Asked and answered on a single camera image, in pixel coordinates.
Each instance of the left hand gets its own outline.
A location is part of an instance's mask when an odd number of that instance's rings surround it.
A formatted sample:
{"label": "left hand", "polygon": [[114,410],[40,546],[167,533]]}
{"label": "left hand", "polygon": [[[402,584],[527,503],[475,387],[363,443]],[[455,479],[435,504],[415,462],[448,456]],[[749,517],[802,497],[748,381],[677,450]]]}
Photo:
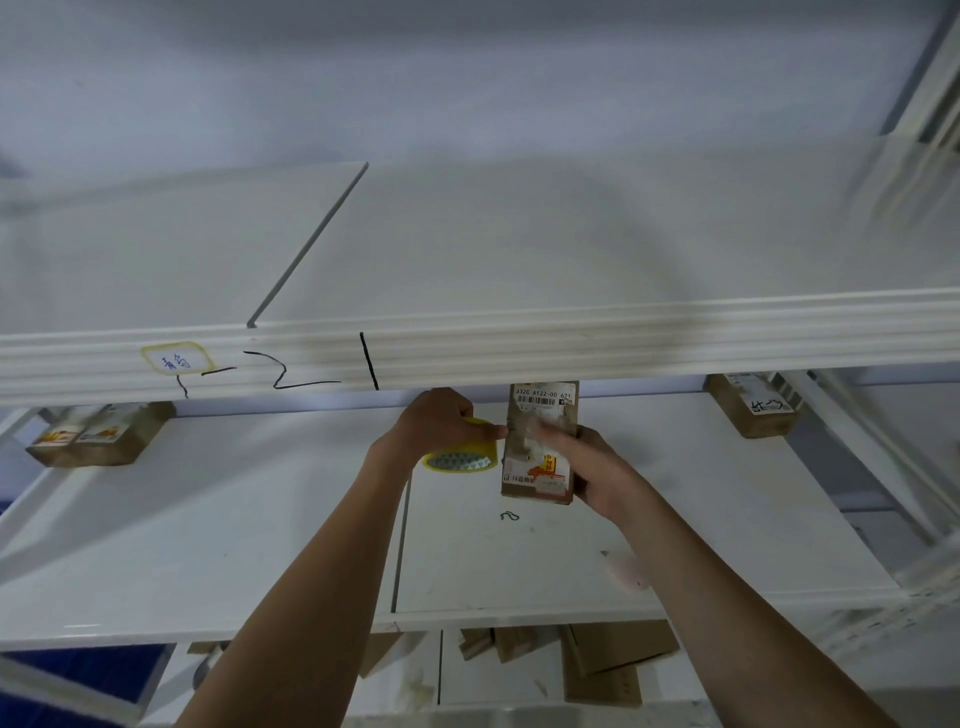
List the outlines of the left hand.
{"label": "left hand", "polygon": [[431,389],[410,402],[384,440],[416,463],[430,452],[507,436],[507,426],[474,425],[464,419],[472,416],[473,402],[459,392]]}

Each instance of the barcode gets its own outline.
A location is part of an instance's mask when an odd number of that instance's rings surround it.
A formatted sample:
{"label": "barcode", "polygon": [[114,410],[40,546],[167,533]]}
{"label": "barcode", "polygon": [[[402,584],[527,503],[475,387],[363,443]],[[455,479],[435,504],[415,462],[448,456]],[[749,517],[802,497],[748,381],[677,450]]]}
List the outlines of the barcode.
{"label": "barcode", "polygon": [[555,399],[549,397],[528,397],[526,395],[517,395],[517,402],[530,402],[531,404],[545,404],[548,407],[553,407],[557,404]]}

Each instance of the forearm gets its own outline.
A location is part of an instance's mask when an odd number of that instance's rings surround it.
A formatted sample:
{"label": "forearm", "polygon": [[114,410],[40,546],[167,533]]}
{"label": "forearm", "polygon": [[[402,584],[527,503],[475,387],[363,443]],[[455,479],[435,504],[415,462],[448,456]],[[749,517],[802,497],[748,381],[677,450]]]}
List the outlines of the forearm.
{"label": "forearm", "polygon": [[412,466],[384,439],[374,443],[343,500],[237,633],[178,726],[340,725]]}
{"label": "forearm", "polygon": [[725,725],[894,726],[642,478],[618,525]]}

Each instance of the hand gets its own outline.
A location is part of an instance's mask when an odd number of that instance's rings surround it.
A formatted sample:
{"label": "hand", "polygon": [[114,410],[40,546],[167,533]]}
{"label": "hand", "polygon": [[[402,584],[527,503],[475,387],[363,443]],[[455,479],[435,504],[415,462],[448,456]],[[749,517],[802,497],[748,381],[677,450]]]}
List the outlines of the hand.
{"label": "hand", "polygon": [[628,517],[640,488],[650,487],[595,429],[581,426],[578,437],[574,438],[550,423],[534,420],[530,423],[530,432],[570,462],[579,476],[575,481],[577,495],[617,525]]}
{"label": "hand", "polygon": [[507,426],[474,425],[464,419],[472,416],[473,402],[459,392],[431,389],[410,402],[384,439],[416,464],[429,452],[507,436]]}

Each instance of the yellow sticker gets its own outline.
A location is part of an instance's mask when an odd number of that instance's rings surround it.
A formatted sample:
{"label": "yellow sticker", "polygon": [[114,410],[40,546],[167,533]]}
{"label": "yellow sticker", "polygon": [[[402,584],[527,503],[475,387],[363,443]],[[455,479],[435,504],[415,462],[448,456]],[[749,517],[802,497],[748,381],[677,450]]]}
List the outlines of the yellow sticker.
{"label": "yellow sticker", "polygon": [[198,375],[216,369],[206,350],[192,341],[154,344],[140,350],[143,358],[162,375]]}

